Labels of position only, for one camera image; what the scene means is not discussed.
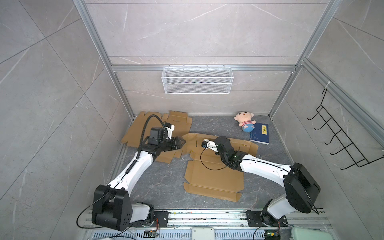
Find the wire mesh basket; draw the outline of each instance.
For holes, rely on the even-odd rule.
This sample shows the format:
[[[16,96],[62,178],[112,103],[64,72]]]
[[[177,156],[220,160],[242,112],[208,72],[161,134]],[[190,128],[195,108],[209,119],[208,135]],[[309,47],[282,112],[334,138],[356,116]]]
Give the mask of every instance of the wire mesh basket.
[[[229,93],[230,67],[165,67],[161,75],[166,94]]]

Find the blue book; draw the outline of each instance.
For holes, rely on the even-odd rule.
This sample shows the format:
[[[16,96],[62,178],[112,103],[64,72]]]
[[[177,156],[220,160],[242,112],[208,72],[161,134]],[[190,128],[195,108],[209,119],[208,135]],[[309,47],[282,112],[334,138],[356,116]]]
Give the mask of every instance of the blue book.
[[[257,122],[253,126],[255,128],[251,131],[249,140],[262,144],[269,144],[268,124]]]

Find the cardboard sheet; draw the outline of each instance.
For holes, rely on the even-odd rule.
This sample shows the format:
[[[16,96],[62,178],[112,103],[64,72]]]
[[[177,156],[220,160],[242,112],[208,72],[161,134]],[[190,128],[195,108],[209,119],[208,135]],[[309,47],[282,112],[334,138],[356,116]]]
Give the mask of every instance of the cardboard sheet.
[[[186,144],[182,148],[182,154],[190,153],[193,161],[189,161],[185,172],[185,179],[188,183],[184,183],[185,191],[193,194],[199,194],[207,197],[237,202],[241,197],[239,191],[244,189],[244,173],[229,167],[218,171],[211,169],[219,169],[225,167],[219,155],[211,149],[206,149],[201,146],[204,139],[214,140],[217,136],[188,133],[183,136]],[[236,151],[247,152],[253,156],[257,156],[258,146],[253,142],[239,139],[232,139],[231,145]]]
[[[155,112],[145,113],[144,111],[142,111],[136,117],[131,127],[128,129],[128,132],[121,139],[121,142],[122,143],[126,142],[127,146],[129,147],[138,147],[140,142],[141,132],[143,130],[145,121],[152,114],[160,117],[163,120],[163,122],[168,122],[175,126],[175,130],[172,133],[172,137],[181,137],[189,133],[189,130],[192,125],[192,118],[189,118],[187,113],[169,111],[169,114],[164,113],[163,117],[161,117],[160,113],[155,113]],[[149,120],[147,128],[144,133],[145,137],[149,136],[149,133],[152,127],[161,127],[161,123],[159,122],[159,120],[157,120],[156,118],[151,118]],[[172,158],[180,157],[181,154],[182,154],[181,149],[175,150],[175,151],[169,151],[169,152],[162,152],[160,156],[156,158],[156,161],[170,163],[172,161]]]

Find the stuffed toy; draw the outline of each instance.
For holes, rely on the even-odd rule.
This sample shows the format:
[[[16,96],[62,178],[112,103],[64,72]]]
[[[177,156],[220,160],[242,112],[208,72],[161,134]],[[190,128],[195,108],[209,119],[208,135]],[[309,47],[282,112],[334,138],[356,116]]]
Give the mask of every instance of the stuffed toy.
[[[253,126],[256,121],[251,121],[251,118],[253,117],[253,113],[249,112],[239,112],[235,120],[239,122],[239,126],[243,129],[244,132],[251,132],[255,127]]]

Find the white robotic arm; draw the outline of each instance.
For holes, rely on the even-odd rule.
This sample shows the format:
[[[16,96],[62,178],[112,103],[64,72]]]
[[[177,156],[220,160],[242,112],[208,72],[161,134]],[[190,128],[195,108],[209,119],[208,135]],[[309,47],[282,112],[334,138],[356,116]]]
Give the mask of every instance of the white robotic arm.
[[[213,151],[217,152],[217,148],[214,141],[205,139],[204,142],[206,142],[206,148],[212,149]],[[289,165],[268,162],[266,160],[254,157],[250,154],[245,155],[241,160],[244,160],[240,162],[240,167],[243,172],[249,172],[259,175],[261,177],[265,177],[266,179],[274,181],[282,187],[284,187],[283,176],[291,170],[291,166]]]
[[[163,127],[153,127],[150,136],[143,141],[149,118],[144,125],[140,145],[132,161],[107,186],[99,185],[96,188],[92,210],[94,224],[119,231],[123,231],[128,223],[136,221],[140,221],[142,225],[152,224],[153,206],[143,203],[131,204],[129,196],[139,178],[161,152],[180,149],[185,141],[180,137],[172,137],[174,125],[162,122]]]
[[[301,164],[277,164],[245,152],[234,151],[226,137],[218,137],[214,141],[205,139],[202,147],[217,152],[228,167],[265,177],[286,189],[285,194],[270,200],[264,207],[261,217],[267,225],[293,211],[309,213],[312,210],[320,187]]]
[[[150,136],[145,138],[145,125],[140,145],[132,161],[107,186],[99,185],[94,192],[92,222],[94,224],[123,231],[128,223],[139,221],[142,225],[150,225],[154,221],[152,205],[131,204],[129,198],[133,187],[144,171],[163,151],[180,149],[185,141],[180,137],[172,137],[174,126],[162,123],[162,127],[153,127]],[[309,213],[320,192],[320,187],[301,164],[293,166],[276,164],[259,159],[245,152],[234,151],[230,140],[217,137],[214,141],[205,139],[202,147],[209,148],[220,155],[222,162],[231,169],[253,173],[274,181],[285,188],[286,194],[270,200],[260,214],[266,225],[272,225],[282,216],[295,210]]]

